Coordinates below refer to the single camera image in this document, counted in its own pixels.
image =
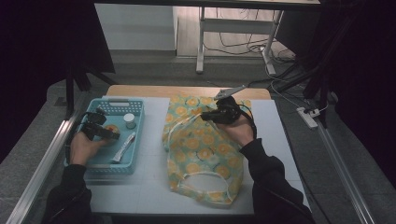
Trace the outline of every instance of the aluminum rail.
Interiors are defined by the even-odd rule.
[[[52,139],[52,142],[50,143],[46,154],[44,155],[41,162],[38,164],[37,169],[35,169],[35,173],[30,179],[22,196],[18,200],[17,205],[15,205],[14,210],[8,218],[7,224],[22,223],[26,218],[35,200],[35,196],[37,195],[42,184],[47,178],[47,175],[50,172],[50,168],[52,167],[64,145],[67,134],[69,133],[71,127],[73,126],[73,123],[76,121],[79,114],[82,113],[81,108],[83,104],[86,103],[87,98],[88,93],[83,92],[78,98],[78,101],[76,103],[76,110],[73,116],[70,118],[70,120],[64,120],[62,122],[60,128],[58,129],[58,132]]]
[[[355,207],[356,213],[358,214],[361,223],[375,224],[375,220],[369,210],[369,207],[367,206],[366,201],[364,201],[361,191],[356,186],[350,172],[348,171],[347,166],[344,163],[337,146],[332,140],[332,136],[330,135],[329,131],[325,129],[320,122],[318,123],[318,131],[323,143],[325,144],[325,147],[327,148],[330,158],[332,159],[335,170],[340,176],[346,192],[350,196],[352,204]]]

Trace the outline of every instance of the sleeve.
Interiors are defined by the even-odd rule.
[[[86,167],[64,168],[61,185],[49,192],[42,223],[91,223],[91,191],[86,188]]]
[[[241,148],[254,180],[253,207],[259,223],[315,223],[303,205],[304,195],[285,179],[285,167],[277,157],[266,155],[262,140]]]

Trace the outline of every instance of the person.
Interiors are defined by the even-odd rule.
[[[248,119],[243,116],[233,124],[217,124],[241,146],[254,180],[252,198],[258,223],[315,223],[303,205],[304,195],[285,179],[285,168],[277,157],[266,155],[260,138],[253,139]],[[71,144],[70,165],[64,168],[61,185],[49,193],[42,223],[95,223],[90,201],[91,191],[83,176],[85,164],[107,140],[91,141],[77,133]]]

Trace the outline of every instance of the basket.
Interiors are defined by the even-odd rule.
[[[95,112],[100,107],[106,112],[106,122],[103,124],[115,124],[120,130],[120,138],[111,140],[111,142],[101,148],[94,157],[87,162],[88,175],[132,175],[137,158],[137,150],[139,148],[143,121],[145,117],[144,104],[142,100],[136,99],[93,99],[87,109],[87,112]],[[123,116],[127,113],[134,114],[134,122],[136,126],[128,129],[123,120]],[[114,162],[112,159],[121,148],[127,137],[135,132],[135,138],[132,144],[125,150],[120,162]]]

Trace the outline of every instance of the yellow floral bag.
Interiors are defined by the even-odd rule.
[[[250,101],[237,103],[250,107]],[[216,102],[210,97],[172,97],[163,129],[163,146],[168,152],[172,191],[197,201],[231,204],[243,179],[243,155],[239,153],[240,146],[212,121],[201,119],[202,112],[216,108]],[[223,187],[197,188],[189,182],[197,175],[215,177]]]

